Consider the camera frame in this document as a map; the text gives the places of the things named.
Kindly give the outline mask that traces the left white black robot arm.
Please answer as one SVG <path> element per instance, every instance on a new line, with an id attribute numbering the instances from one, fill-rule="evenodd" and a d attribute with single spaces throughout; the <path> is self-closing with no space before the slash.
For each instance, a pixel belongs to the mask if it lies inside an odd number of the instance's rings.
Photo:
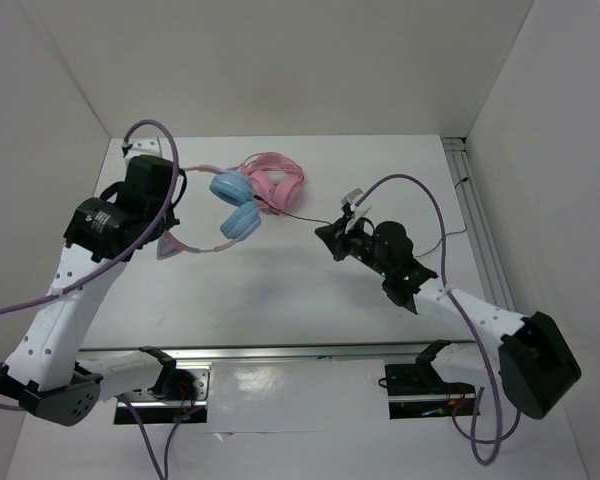
<path id="1" fill-rule="evenodd" d="M 80 360 L 78 353 L 133 253 L 176 225 L 172 195 L 178 174 L 168 160 L 135 156 L 123 181 L 76 208 L 45 302 L 0 363 L 0 395 L 37 418 L 74 426 L 99 401 L 135 390 L 156 399 L 173 394 L 176 361 L 157 348 L 94 360 Z"/>

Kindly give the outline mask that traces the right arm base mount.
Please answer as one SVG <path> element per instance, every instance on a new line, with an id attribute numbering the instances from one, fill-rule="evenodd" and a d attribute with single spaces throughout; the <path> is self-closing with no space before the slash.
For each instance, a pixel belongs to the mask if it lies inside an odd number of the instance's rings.
<path id="1" fill-rule="evenodd" d="M 433 369 L 433 360 L 451 345 L 437 340 L 411 363 L 385 365 L 385 376 L 377 383 L 387 393 L 391 420 L 472 415 L 475 388 L 445 381 Z"/>

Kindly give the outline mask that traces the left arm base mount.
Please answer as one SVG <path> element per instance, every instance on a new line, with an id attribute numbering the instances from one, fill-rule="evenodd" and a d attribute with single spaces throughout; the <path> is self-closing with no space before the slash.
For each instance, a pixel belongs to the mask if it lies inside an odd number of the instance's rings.
<path id="1" fill-rule="evenodd" d="M 184 414 L 189 414 L 186 423 L 206 422 L 211 380 L 208 361 L 187 359 L 150 346 L 111 351 L 114 357 L 131 353 L 148 354 L 160 366 L 149 384 L 135 384 L 122 394 L 145 423 L 172 423 Z"/>

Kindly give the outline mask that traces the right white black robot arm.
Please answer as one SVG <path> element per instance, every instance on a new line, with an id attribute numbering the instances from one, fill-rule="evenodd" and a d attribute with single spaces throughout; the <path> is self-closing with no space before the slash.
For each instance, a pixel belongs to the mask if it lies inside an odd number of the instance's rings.
<path id="1" fill-rule="evenodd" d="M 347 223 L 341 218 L 315 230 L 334 260 L 351 257 L 379 274 L 396 306 L 478 336 L 473 348 L 455 347 L 449 340 L 430 346 L 416 369 L 421 388 L 487 386 L 488 377 L 478 370 L 489 359 L 512 406 L 540 420 L 580 379 L 580 366 L 552 317 L 511 312 L 444 285 L 438 273 L 415 259 L 413 243 L 397 222 L 382 222 L 372 232 L 366 232 L 364 218 L 353 227 Z"/>

